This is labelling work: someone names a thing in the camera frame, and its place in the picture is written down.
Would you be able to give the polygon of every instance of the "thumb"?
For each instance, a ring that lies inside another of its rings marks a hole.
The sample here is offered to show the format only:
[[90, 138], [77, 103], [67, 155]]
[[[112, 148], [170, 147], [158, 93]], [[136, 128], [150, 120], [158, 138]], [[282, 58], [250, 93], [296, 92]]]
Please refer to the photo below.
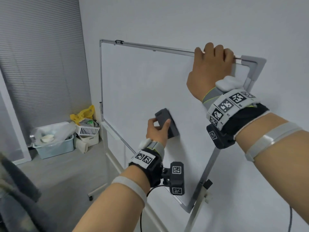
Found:
[[168, 119], [167, 121], [165, 121], [161, 131], [163, 132], [168, 132], [168, 128], [170, 127], [170, 124], [171, 124], [171, 119]]

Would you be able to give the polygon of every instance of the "yellow plastic bag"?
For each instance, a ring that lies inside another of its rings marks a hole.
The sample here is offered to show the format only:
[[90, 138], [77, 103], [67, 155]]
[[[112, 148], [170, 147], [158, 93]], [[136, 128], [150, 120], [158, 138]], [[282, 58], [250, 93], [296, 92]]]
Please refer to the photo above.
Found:
[[71, 114], [70, 119], [73, 120], [77, 125], [79, 125], [79, 122], [84, 120], [85, 118], [92, 119], [94, 113], [95, 113], [95, 106], [91, 105], [89, 108], [82, 110], [77, 115]]

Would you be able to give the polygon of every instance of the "window blind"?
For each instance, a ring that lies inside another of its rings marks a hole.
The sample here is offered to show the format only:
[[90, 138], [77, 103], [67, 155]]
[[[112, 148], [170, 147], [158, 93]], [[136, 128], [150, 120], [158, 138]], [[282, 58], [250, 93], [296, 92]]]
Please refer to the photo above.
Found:
[[0, 67], [24, 136], [91, 105], [78, 0], [1, 0]]

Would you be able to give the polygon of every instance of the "person's left hand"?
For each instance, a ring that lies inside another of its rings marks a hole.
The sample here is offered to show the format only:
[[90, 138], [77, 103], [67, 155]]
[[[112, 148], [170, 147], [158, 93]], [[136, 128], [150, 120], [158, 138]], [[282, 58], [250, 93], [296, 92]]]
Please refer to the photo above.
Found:
[[166, 143], [168, 142], [168, 128], [170, 127], [171, 120], [168, 119], [167, 121], [165, 121], [162, 129], [160, 126], [154, 126], [154, 122], [156, 121], [156, 118], [148, 120], [146, 138], [150, 138], [155, 142], [160, 142], [165, 148]]

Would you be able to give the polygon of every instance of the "person's left arm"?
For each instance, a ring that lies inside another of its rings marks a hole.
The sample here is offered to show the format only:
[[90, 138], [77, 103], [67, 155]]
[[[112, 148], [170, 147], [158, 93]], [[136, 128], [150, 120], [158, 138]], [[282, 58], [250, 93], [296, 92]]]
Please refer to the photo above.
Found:
[[[146, 138], [165, 147], [171, 121], [168, 120], [161, 130], [154, 126], [154, 122], [155, 118], [148, 121]], [[129, 166], [120, 176], [137, 183], [146, 194], [149, 192], [149, 180], [137, 166]], [[73, 232], [134, 231], [143, 208], [144, 202], [139, 195], [125, 185], [113, 183], [90, 206]]]

